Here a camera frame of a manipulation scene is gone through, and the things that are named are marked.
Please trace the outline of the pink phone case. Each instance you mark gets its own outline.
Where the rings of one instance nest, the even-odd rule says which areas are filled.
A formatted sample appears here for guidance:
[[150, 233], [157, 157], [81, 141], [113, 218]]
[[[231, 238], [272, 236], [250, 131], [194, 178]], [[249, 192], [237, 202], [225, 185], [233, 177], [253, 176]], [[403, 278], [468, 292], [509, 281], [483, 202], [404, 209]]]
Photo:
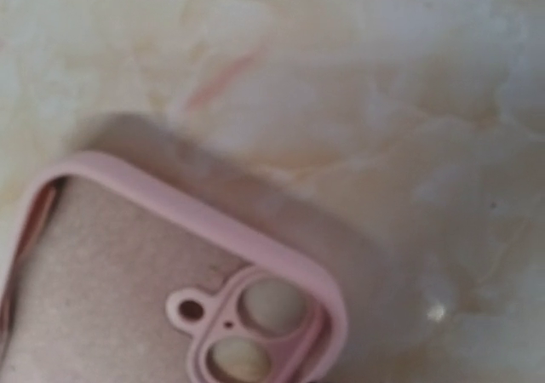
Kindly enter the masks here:
[[317, 382], [347, 330], [317, 262], [97, 151], [30, 185], [1, 271], [4, 382]]

